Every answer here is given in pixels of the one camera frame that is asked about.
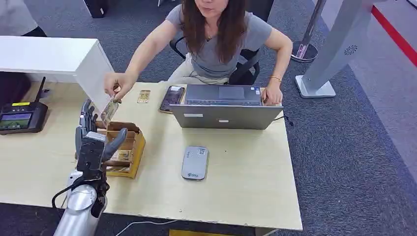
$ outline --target woman's left hand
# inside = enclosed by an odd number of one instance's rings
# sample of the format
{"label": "woman's left hand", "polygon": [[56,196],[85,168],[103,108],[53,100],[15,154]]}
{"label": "woman's left hand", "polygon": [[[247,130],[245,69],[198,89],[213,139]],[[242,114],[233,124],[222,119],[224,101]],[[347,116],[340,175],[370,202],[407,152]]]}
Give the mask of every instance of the woman's left hand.
{"label": "woman's left hand", "polygon": [[281,82],[271,79],[268,86],[262,92],[262,100],[267,105],[277,105],[282,103],[282,92],[279,89]]}

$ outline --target smartphone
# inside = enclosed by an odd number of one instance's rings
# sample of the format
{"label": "smartphone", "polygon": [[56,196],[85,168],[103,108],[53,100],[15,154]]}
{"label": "smartphone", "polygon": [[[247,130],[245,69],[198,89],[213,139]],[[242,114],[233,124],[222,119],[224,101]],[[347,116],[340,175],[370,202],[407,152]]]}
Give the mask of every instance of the smartphone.
{"label": "smartphone", "polygon": [[160,112],[172,114],[171,104],[179,104],[181,102],[182,96],[184,95],[185,88],[179,86],[170,86],[165,94],[164,99],[162,100],[161,106],[159,107]]}

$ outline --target kiosk stand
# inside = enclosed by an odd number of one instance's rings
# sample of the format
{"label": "kiosk stand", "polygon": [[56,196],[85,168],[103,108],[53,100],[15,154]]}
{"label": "kiosk stand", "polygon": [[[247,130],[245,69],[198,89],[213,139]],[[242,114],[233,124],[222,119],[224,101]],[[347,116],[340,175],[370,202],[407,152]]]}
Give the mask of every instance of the kiosk stand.
{"label": "kiosk stand", "polygon": [[334,97],[329,79],[337,74],[361,50],[375,2],[386,0],[344,0],[320,55],[304,75],[296,76],[304,98]]}

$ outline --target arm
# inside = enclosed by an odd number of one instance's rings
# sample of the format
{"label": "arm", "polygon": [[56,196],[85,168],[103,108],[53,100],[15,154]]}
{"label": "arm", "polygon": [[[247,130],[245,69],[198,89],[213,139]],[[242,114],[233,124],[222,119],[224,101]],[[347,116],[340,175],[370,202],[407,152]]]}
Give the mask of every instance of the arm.
{"label": "arm", "polygon": [[[105,92],[110,96],[115,96],[115,100],[121,100],[132,89],[140,73],[174,38],[177,30],[178,28],[168,20],[154,29],[136,49],[125,73],[106,75]],[[113,90],[115,85],[120,86],[120,91]]]}
{"label": "arm", "polygon": [[280,90],[281,80],[290,63],[293,43],[286,35],[276,29],[272,29],[265,45],[275,50],[277,54],[272,77],[269,80],[267,89],[262,94],[262,98],[264,101],[267,100],[269,104],[279,104],[282,102],[282,92]]}
{"label": "arm", "polygon": [[168,20],[165,20],[154,29],[139,45],[130,60],[126,73],[136,78],[146,66],[159,54],[174,38],[177,28]]}

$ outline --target screen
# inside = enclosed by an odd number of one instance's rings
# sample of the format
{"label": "screen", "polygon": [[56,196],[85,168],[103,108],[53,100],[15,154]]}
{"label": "screen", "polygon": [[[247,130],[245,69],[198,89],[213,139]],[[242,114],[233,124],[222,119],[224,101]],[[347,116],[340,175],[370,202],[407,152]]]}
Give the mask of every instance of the screen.
{"label": "screen", "polygon": [[0,130],[27,128],[31,116],[31,113],[3,115],[0,120]]}
{"label": "screen", "polygon": [[178,86],[169,87],[167,93],[165,94],[164,100],[162,101],[160,110],[170,112],[170,104],[178,104],[184,93],[184,88]]}

